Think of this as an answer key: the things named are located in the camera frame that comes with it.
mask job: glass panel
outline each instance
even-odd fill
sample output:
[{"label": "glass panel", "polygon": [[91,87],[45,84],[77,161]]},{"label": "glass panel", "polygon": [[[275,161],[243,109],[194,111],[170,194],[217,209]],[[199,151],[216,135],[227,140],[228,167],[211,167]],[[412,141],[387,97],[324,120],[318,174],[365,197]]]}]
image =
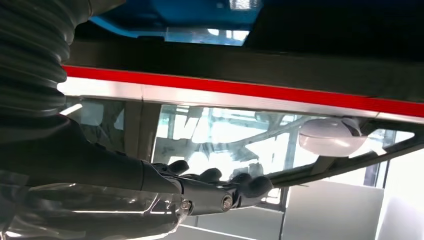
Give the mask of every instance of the glass panel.
[{"label": "glass panel", "polygon": [[67,96],[61,111],[80,124],[89,141],[123,152],[124,108],[124,101]]},{"label": "glass panel", "polygon": [[[163,105],[156,136],[154,163],[186,160],[187,174],[209,168],[222,172],[222,181],[239,173],[253,176],[280,172],[314,163],[318,155],[298,144],[298,128],[322,116],[237,110],[219,107]],[[399,142],[400,132],[378,129],[350,157],[368,152],[384,154],[384,147]],[[385,169],[380,164],[328,178],[352,185],[377,186]]]}]

